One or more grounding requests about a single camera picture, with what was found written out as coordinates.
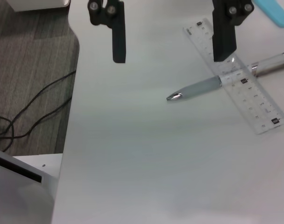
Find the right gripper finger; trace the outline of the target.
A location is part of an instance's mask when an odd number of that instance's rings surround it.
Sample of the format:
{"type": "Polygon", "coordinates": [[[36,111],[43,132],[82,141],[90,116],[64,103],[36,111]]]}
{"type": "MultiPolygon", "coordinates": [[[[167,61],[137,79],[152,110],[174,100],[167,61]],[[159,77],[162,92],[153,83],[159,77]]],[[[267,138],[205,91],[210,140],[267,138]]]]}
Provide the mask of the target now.
{"type": "Polygon", "coordinates": [[[212,0],[213,59],[223,62],[236,49],[235,27],[253,12],[252,0],[212,0]]]}
{"type": "Polygon", "coordinates": [[[126,29],[124,2],[121,0],[89,0],[87,4],[92,25],[106,25],[112,30],[112,53],[115,63],[126,62],[126,29]]]}

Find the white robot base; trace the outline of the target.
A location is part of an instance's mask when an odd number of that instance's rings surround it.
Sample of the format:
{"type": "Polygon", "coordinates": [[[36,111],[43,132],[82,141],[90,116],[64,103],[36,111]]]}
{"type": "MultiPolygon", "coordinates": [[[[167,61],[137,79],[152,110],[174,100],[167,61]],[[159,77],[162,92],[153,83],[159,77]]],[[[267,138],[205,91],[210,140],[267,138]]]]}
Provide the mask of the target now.
{"type": "Polygon", "coordinates": [[[61,160],[0,151],[0,224],[51,224],[61,160]]]}

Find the silver ballpoint pen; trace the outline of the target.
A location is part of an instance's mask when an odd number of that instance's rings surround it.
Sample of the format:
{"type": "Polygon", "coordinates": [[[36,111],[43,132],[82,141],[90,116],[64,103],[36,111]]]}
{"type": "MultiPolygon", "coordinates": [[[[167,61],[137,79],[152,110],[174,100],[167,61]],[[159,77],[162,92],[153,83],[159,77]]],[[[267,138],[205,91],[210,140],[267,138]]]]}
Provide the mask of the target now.
{"type": "MultiPolygon", "coordinates": [[[[276,70],[284,69],[284,52],[259,62],[252,63],[248,66],[248,69],[256,78],[270,74],[276,70]]],[[[176,101],[179,99],[194,98],[196,96],[217,90],[222,87],[222,84],[221,78],[219,76],[215,76],[186,86],[169,95],[166,100],[176,101]]]]}

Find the blue scissors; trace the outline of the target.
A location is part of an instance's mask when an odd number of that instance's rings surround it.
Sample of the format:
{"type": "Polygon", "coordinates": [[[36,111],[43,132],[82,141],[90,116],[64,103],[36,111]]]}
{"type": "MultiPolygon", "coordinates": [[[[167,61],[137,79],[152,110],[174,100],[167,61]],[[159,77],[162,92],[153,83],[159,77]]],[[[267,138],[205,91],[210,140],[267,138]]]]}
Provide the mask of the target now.
{"type": "Polygon", "coordinates": [[[253,2],[275,25],[284,28],[284,9],[277,0],[253,0],[253,2]]]}

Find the transparent plastic ruler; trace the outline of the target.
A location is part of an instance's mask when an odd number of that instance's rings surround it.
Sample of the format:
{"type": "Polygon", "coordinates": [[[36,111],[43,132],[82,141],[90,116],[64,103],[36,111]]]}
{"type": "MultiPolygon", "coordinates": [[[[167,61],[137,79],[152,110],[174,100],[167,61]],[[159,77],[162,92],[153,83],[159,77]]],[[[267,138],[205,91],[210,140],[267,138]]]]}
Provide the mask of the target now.
{"type": "Polygon", "coordinates": [[[256,134],[284,125],[284,112],[235,53],[223,62],[214,61],[213,27],[207,18],[183,30],[256,134]]]}

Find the white furniture base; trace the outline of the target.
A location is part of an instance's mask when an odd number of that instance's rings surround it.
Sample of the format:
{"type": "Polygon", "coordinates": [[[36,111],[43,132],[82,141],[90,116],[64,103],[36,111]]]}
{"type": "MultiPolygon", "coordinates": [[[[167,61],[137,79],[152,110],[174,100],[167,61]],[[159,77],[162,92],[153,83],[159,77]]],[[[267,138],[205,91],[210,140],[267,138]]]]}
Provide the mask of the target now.
{"type": "Polygon", "coordinates": [[[15,12],[67,7],[71,0],[6,0],[15,12]]]}

